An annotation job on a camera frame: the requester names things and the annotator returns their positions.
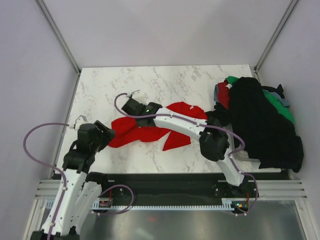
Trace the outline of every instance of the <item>red cloth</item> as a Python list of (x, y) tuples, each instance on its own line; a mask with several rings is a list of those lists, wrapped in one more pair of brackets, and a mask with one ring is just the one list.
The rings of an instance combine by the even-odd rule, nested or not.
[[(197, 119), (208, 119), (205, 112), (198, 106), (192, 106), (185, 102), (176, 102), (167, 106), (171, 111), (188, 117)], [(138, 127), (136, 120), (131, 117), (121, 117), (111, 123), (111, 128), (115, 130), (115, 138), (108, 146), (112, 148), (119, 148), (128, 143), (140, 140), (144, 143), (158, 141), (168, 132), (170, 132), (168, 139), (165, 141), (163, 151), (175, 149), (191, 143), (190, 137), (176, 131), (171, 131), (166, 128), (156, 126)]]
[(229, 102), (230, 102), (230, 95), (229, 95), (229, 88), (227, 87), (228, 81), (224, 80), (224, 82), (218, 83), (218, 100), (219, 103), (222, 104), (226, 109), (229, 110)]

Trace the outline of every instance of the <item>wall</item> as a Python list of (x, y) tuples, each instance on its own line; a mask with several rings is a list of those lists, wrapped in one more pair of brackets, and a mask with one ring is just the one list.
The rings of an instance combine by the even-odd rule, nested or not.
[(44, 0), (80, 67), (251, 64), (290, 0)]
[[(1, 0), (0, 32), (0, 238), (20, 240), (48, 175), (24, 154), (24, 136), (64, 120), (76, 74), (33, 0)], [(55, 127), (39, 129), (27, 146), (49, 163), (58, 137)]]
[(262, 82), (282, 83), (304, 147), (302, 179), (320, 227), (320, 1), (301, 0), (260, 70)]

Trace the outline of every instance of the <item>purple cable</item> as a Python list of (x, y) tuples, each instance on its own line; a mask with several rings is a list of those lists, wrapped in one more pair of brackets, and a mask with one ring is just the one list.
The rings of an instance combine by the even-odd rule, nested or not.
[[(121, 113), (122, 115), (124, 115), (124, 116), (126, 116), (126, 117), (130, 117), (130, 118), (134, 118), (134, 119), (144, 119), (144, 118), (151, 118), (151, 117), (170, 117), (170, 118), (181, 119), (181, 120), (184, 120), (184, 121), (186, 121), (186, 122), (188, 122), (188, 123), (191, 123), (191, 124), (195, 124), (195, 125), (198, 124), (196, 121), (192, 121), (192, 120), (190, 120), (190, 119), (188, 119), (188, 118), (185, 118), (185, 117), (183, 117), (183, 116), (171, 115), (171, 114), (166, 114), (166, 113), (149, 114), (149, 115), (143, 115), (143, 116), (133, 116), (133, 115), (126, 114), (125, 112), (121, 111), (120, 108), (117, 106), (117, 100), (118, 100), (119, 97), (121, 97), (121, 96), (127, 96), (127, 95), (128, 95), (127, 93), (123, 92), (123, 93), (118, 94), (118, 95), (115, 97), (115, 99), (114, 99), (114, 107), (115, 107), (115, 109), (116, 109), (119, 113)], [(254, 208), (254, 206), (255, 206), (255, 204), (256, 204), (256, 201), (257, 201), (258, 195), (259, 195), (259, 193), (258, 193), (258, 184), (257, 184), (257, 181), (256, 181), (255, 177), (254, 177), (252, 174), (250, 174), (250, 173), (245, 173), (245, 172), (241, 172), (241, 171), (239, 170), (239, 168), (237, 167), (236, 163), (234, 162), (234, 160), (231, 158), (231, 155), (232, 155), (232, 154), (235, 154), (236, 152), (239, 152), (239, 151), (245, 149), (245, 146), (246, 146), (245, 141), (244, 141), (240, 136), (238, 136), (237, 134), (235, 134), (234, 132), (229, 131), (229, 130), (223, 128), (223, 127), (214, 126), (214, 125), (205, 125), (205, 124), (201, 124), (201, 123), (199, 124), (199, 126), (204, 127), (204, 128), (211, 128), (211, 129), (217, 129), (217, 130), (223, 131), (223, 132), (225, 132), (225, 133), (227, 133), (227, 134), (230, 134), (231, 136), (235, 137), (236, 139), (238, 139), (238, 140), (240, 141), (241, 146), (238, 147), (238, 148), (236, 148), (236, 149), (233, 150), (232, 152), (230, 152), (230, 153), (228, 154), (228, 157), (230, 158), (233, 166), (235, 167), (235, 169), (236, 169), (238, 172), (240, 172), (242, 175), (251, 177), (251, 178), (253, 179), (254, 183), (255, 183), (255, 190), (256, 190), (256, 191), (255, 191), (255, 199), (254, 199), (254, 202), (253, 202), (251, 208), (250, 208), (246, 213), (240, 213), (240, 214), (238, 214), (238, 216), (241, 216), (241, 215), (243, 216), (243, 215), (251, 212), (251, 210)]]
[[(58, 172), (61, 174), (61, 177), (62, 177), (62, 179), (63, 179), (63, 186), (64, 186), (64, 187), (67, 187), (67, 178), (66, 178), (66, 175), (64, 174), (64, 172), (63, 172), (62, 170), (60, 170), (59, 168), (57, 168), (56, 166), (52, 166), (52, 165), (50, 165), (50, 164), (48, 164), (48, 163), (45, 163), (45, 162), (43, 162), (43, 161), (40, 161), (40, 160), (36, 159), (34, 156), (32, 156), (32, 155), (30, 154), (30, 152), (28, 151), (27, 146), (26, 146), (26, 145), (27, 145), (27, 139), (28, 139), (29, 135), (30, 135), (34, 130), (39, 129), (39, 128), (44, 127), (44, 126), (50, 126), (50, 125), (69, 126), (68, 124), (65, 124), (65, 123), (49, 122), (49, 123), (44, 123), (44, 124), (41, 124), (41, 125), (38, 125), (38, 126), (32, 128), (32, 129), (25, 135), (25, 137), (24, 137), (24, 139), (23, 139), (23, 150), (24, 150), (25, 154), (26, 154), (29, 158), (31, 158), (33, 161), (35, 161), (36, 163), (41, 164), (41, 165), (43, 165), (43, 166), (46, 166), (46, 167), (48, 167), (48, 168), (53, 168), (54, 170), (58, 171)], [(57, 205), (56, 205), (56, 209), (55, 209), (55, 211), (54, 211), (54, 213), (53, 213), (53, 216), (52, 216), (52, 221), (51, 221), (52, 223), (54, 223), (54, 222), (56, 221), (59, 208), (60, 208), (60, 206), (61, 206), (62, 200), (64, 199), (65, 191), (66, 191), (66, 190), (62, 190), (62, 192), (61, 192), (61, 196), (60, 196), (60, 198), (59, 198), (59, 200), (58, 200), (58, 203), (57, 203)], [(49, 228), (49, 231), (48, 231), (48, 236), (47, 236), (47, 238), (46, 238), (47, 240), (50, 240), (50, 238), (51, 238), (51, 233), (52, 233), (53, 228), (54, 228), (54, 226), (51, 225), (50, 228)]]
[(116, 211), (116, 212), (106, 212), (106, 213), (100, 213), (100, 215), (118, 215), (118, 214), (123, 214), (125, 213), (126, 211), (129, 210), (129, 208), (132, 206), (132, 204), (134, 203), (134, 192), (132, 191), (132, 189), (126, 185), (123, 185), (123, 184), (117, 184), (117, 185), (113, 185), (111, 187), (109, 187), (107, 190), (104, 190), (99, 197), (101, 197), (103, 194), (105, 194), (106, 192), (110, 191), (111, 189), (114, 189), (114, 188), (118, 188), (118, 187), (122, 187), (122, 188), (126, 188), (130, 191), (131, 193), (131, 202), (129, 203), (129, 205), (120, 210), (120, 211)]

